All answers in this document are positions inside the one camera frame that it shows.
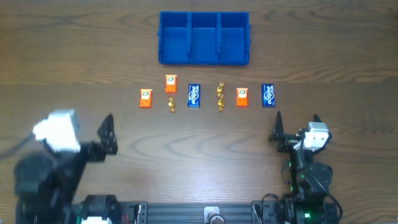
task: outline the wooden table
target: wooden table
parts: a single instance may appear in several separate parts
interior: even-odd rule
[[[159,11],[249,11],[250,64],[161,65]],[[76,202],[250,202],[289,192],[287,154],[267,141],[276,112],[292,134],[318,113],[333,139],[315,160],[334,170],[341,222],[396,222],[397,15],[396,1],[2,1],[1,152],[56,108],[78,110],[85,141],[112,112],[119,152],[87,166]],[[175,114],[166,74],[179,78]],[[187,108],[189,83],[201,84],[199,110]],[[275,83],[276,108],[261,107],[261,83]],[[237,87],[250,89],[249,108],[236,108]],[[139,109],[140,88],[154,90],[152,109]],[[34,149],[0,163],[3,223],[14,223],[14,165]]]

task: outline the blue tray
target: blue tray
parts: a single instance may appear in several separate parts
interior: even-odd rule
[[[247,65],[248,12],[160,12],[159,62]]]

